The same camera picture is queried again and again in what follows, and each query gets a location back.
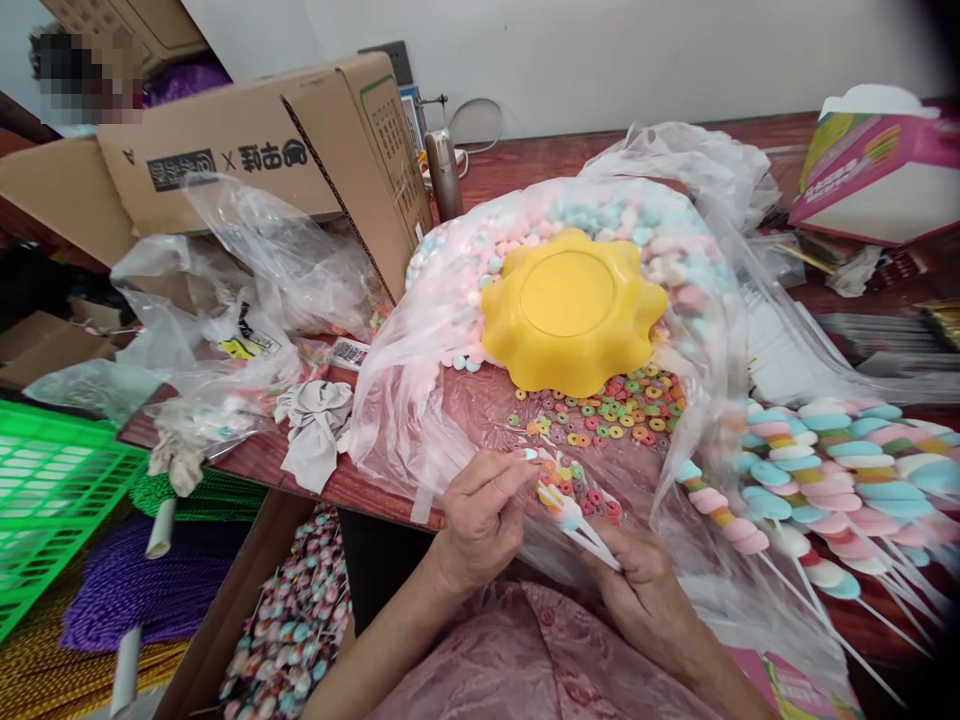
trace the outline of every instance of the white wall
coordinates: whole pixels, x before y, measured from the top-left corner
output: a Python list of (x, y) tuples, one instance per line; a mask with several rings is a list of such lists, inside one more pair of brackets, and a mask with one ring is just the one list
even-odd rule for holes
[[(909, 0), (302, 2), (325, 58), (405, 40), (424, 96), (495, 99), (504, 137), (814, 110), (862, 82), (949, 87)], [(496, 130), (475, 107), (460, 142)]]
[(304, 0), (182, 2), (234, 82), (337, 58), (320, 46)]
[(53, 19), (37, 0), (7, 0), (0, 10), (0, 90), (37, 117), (43, 103), (30, 66), (30, 33)]

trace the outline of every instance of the green rope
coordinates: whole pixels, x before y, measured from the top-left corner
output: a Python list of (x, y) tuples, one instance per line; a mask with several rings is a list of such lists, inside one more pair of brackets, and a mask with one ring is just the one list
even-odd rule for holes
[(178, 521), (253, 522), (266, 496), (262, 485), (214, 470), (204, 470), (203, 480), (185, 498), (177, 497), (166, 473), (154, 477), (144, 473), (130, 489), (134, 507), (150, 517), (156, 517), (165, 500), (177, 498)]

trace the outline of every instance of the pink floral clothing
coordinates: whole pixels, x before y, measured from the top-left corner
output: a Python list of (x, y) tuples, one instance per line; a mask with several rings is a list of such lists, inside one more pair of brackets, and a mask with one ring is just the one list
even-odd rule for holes
[(710, 718), (713, 711), (572, 600), (498, 582), (372, 720)]

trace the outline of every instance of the wall socket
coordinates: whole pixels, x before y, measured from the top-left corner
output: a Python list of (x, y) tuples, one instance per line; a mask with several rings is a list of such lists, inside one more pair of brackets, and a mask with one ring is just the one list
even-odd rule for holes
[(407, 44), (403, 40), (374, 45), (357, 52), (385, 52), (393, 63), (393, 74), (397, 76), (397, 85), (413, 85), (413, 71), (410, 70), (410, 58), (407, 57)]

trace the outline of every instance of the black logo on box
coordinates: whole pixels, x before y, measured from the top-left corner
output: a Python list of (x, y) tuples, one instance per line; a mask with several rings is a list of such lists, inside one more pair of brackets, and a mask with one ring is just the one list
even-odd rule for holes
[[(153, 180), (153, 189), (157, 192), (179, 190), (180, 180), (188, 172), (216, 172), (217, 164), (213, 161), (213, 152), (195, 150), (181, 155), (171, 155), (157, 160), (147, 160), (147, 170)], [(206, 182), (216, 182), (210, 178)]]

